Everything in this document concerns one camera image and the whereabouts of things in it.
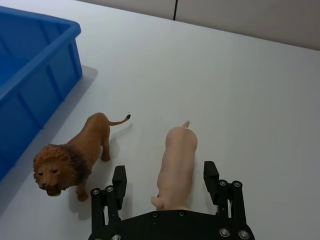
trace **blue container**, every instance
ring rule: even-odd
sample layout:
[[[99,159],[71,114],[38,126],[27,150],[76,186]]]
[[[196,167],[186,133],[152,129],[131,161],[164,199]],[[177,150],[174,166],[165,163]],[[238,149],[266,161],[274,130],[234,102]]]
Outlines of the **blue container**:
[[[0,7],[0,180],[82,76],[78,23]]]

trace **toy lion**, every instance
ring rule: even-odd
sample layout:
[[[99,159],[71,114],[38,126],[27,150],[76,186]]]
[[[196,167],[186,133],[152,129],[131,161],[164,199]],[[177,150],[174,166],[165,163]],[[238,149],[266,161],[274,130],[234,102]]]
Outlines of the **toy lion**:
[[[39,188],[46,190],[49,196],[59,196],[62,190],[76,186],[78,200],[85,201],[88,198],[86,181],[100,155],[100,146],[103,147],[101,160],[110,160],[110,126],[122,124],[130,116],[112,122],[103,113],[95,113],[66,144],[45,146],[33,161],[33,177]]]

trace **lion mane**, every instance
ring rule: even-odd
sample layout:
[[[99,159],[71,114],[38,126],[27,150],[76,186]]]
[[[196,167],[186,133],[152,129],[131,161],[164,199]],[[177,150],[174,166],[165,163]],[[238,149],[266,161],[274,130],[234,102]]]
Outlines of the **lion mane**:
[[[55,163],[64,169],[65,177],[69,186],[75,186],[85,181],[91,174],[85,156],[73,145],[45,146],[33,160],[33,177],[36,179],[36,172],[39,166],[46,163]]]

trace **pig figurine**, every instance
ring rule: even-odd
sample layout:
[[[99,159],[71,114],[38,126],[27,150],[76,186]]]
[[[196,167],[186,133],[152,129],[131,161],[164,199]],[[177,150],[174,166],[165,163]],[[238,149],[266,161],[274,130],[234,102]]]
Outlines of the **pig figurine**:
[[[165,139],[165,151],[157,180],[158,196],[151,197],[157,211],[187,210],[187,199],[192,189],[196,134],[187,129],[190,122],[172,128]]]

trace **bolt head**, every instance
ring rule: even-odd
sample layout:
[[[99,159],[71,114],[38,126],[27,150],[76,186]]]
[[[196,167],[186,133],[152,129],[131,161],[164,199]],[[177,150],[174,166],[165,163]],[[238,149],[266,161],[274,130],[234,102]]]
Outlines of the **bolt head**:
[[[236,187],[241,187],[242,186],[241,183],[238,182],[238,181],[234,182],[233,185],[236,186]]]
[[[115,234],[112,236],[111,240],[120,240],[121,236],[119,234]]]
[[[238,232],[238,235],[239,235],[239,237],[240,237],[241,239],[243,239],[243,240],[248,240],[248,239],[250,238],[249,233],[248,233],[247,231],[245,231],[245,230],[240,230],[240,231]]]
[[[221,235],[222,237],[224,237],[224,238],[227,238],[227,237],[230,236],[230,232],[229,232],[229,230],[226,229],[226,228],[220,228],[220,229],[219,229],[219,233],[220,233],[220,235]]]
[[[153,212],[152,213],[152,217],[155,219],[155,218],[157,218],[159,216],[159,214],[157,213],[157,212]]]
[[[220,181],[219,181],[219,184],[220,184],[221,186],[226,186],[226,185],[227,185],[227,182],[226,182],[225,180],[220,180]]]
[[[98,189],[93,189],[92,190],[92,194],[93,195],[97,195],[99,193],[99,190]]]

